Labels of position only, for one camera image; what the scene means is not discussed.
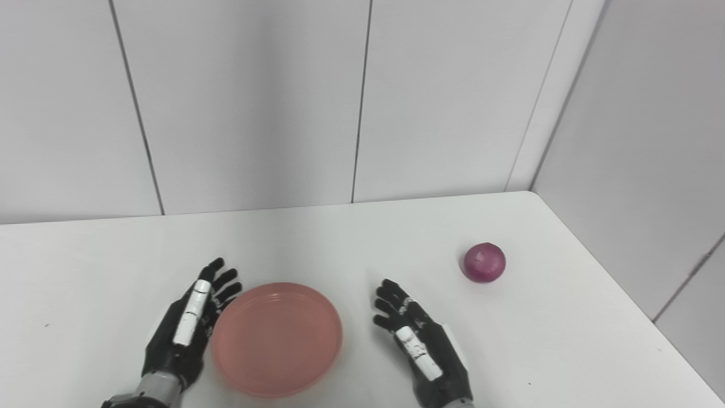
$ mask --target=pink plate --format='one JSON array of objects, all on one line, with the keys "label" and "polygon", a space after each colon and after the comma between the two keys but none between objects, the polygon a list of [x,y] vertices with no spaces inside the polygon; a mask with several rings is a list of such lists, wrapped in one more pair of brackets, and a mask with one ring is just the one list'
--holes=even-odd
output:
[{"label": "pink plate", "polygon": [[242,293],[212,334],[222,378],[263,398],[309,388],[327,373],[341,346],[342,324],[332,303],[317,290],[287,282]]}]

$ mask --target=red onion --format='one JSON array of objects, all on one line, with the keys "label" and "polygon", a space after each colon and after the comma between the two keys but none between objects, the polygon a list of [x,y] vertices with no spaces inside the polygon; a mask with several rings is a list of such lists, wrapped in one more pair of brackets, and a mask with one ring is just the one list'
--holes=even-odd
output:
[{"label": "red onion", "polygon": [[474,282],[493,282],[505,267],[503,251],[490,242],[474,245],[463,256],[463,274]]}]

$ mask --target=white tiled wall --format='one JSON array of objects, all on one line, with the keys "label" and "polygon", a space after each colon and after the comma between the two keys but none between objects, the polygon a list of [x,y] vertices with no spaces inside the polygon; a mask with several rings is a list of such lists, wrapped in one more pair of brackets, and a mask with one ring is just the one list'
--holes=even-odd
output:
[{"label": "white tiled wall", "polygon": [[166,213],[350,201],[368,0],[116,5]]},{"label": "white tiled wall", "polygon": [[725,245],[720,245],[657,321],[710,387],[725,400]]},{"label": "white tiled wall", "polygon": [[0,5],[0,224],[159,214],[105,1]]},{"label": "white tiled wall", "polygon": [[723,33],[719,0],[612,0],[534,185],[650,317],[725,231]]},{"label": "white tiled wall", "polygon": [[356,201],[503,191],[569,0],[378,0]]},{"label": "white tiled wall", "polygon": [[602,2],[12,2],[0,222],[526,188]]}]

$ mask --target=table surface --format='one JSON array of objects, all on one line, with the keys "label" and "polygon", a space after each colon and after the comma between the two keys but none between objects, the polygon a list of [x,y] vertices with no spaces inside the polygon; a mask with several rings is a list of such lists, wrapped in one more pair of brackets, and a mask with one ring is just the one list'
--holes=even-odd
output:
[{"label": "table surface", "polygon": [[[493,242],[496,282],[460,272]],[[0,226],[0,406],[98,407],[138,382],[167,305],[223,256],[249,289],[309,285],[338,309],[344,344],[318,384],[253,399],[213,363],[183,407],[416,407],[410,372],[371,323],[389,277],[447,322],[478,407],[723,407],[533,193]]]}]

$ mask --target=robotic hand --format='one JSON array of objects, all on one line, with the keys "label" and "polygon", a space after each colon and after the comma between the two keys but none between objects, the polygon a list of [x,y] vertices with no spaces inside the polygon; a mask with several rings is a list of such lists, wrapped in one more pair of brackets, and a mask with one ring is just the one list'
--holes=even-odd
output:
[{"label": "robotic hand", "polygon": [[392,333],[413,369],[413,392],[423,408],[473,408],[468,372],[445,329],[396,282],[376,290],[373,322]]},{"label": "robotic hand", "polygon": [[236,269],[218,274],[222,258],[173,302],[146,346],[141,382],[133,394],[113,396],[101,408],[170,408],[202,372],[202,356],[221,312],[241,292]]}]

